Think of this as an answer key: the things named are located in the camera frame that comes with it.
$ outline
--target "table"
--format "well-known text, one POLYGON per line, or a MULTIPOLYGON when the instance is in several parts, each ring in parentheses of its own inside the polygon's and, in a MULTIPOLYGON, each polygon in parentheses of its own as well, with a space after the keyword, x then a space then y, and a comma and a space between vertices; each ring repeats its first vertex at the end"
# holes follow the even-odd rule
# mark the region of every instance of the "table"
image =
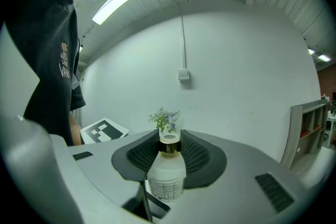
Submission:
POLYGON ((333 134, 333 128, 335 127, 336 116, 330 116, 330 118, 327 118, 327 121, 331 121, 330 134, 328 135, 328 143, 327 143, 327 147, 329 148, 331 137, 333 134))

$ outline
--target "white bottle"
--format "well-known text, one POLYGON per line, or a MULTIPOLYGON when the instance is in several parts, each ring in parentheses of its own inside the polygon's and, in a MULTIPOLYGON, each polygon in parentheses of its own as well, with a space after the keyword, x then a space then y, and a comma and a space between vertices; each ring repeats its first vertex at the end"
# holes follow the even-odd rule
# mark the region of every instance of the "white bottle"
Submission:
POLYGON ((159 153, 147 173, 152 195, 167 205, 176 203, 183 194, 185 177, 180 137, 176 134, 161 136, 159 153))

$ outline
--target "black and white marker board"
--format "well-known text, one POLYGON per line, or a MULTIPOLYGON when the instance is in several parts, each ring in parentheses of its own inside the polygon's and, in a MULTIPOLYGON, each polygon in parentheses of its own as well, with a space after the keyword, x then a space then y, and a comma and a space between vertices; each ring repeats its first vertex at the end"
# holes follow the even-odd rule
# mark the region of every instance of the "black and white marker board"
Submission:
POLYGON ((85 144, 99 143, 124 137, 130 130, 103 118, 80 130, 80 135, 85 144))

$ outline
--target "shirt sleeve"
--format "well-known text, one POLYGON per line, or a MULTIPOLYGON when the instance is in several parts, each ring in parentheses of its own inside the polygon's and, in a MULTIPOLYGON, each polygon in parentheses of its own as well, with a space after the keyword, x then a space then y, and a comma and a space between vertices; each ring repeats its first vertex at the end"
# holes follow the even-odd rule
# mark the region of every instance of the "shirt sleeve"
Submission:
MULTIPOLYGON (((78 49, 77 49, 77 54, 76 54, 76 59, 75 59, 75 65, 73 67, 73 73, 76 76, 77 80, 79 80, 78 77, 78 62, 79 62, 79 48, 80 48, 80 43, 78 40, 78 49)), ((70 111, 73 111, 75 109, 79 109, 83 106, 85 106, 86 103, 84 101, 83 95, 82 95, 82 90, 80 88, 80 85, 78 85, 76 88, 74 88, 71 92, 71 107, 70 111)))

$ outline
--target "brick wall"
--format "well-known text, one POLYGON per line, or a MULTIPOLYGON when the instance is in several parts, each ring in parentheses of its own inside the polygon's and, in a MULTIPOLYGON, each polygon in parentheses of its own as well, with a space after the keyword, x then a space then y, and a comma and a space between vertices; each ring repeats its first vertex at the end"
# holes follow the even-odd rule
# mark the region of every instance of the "brick wall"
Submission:
POLYGON ((321 96, 329 96, 332 100, 332 93, 336 92, 336 63, 317 72, 320 82, 321 96))

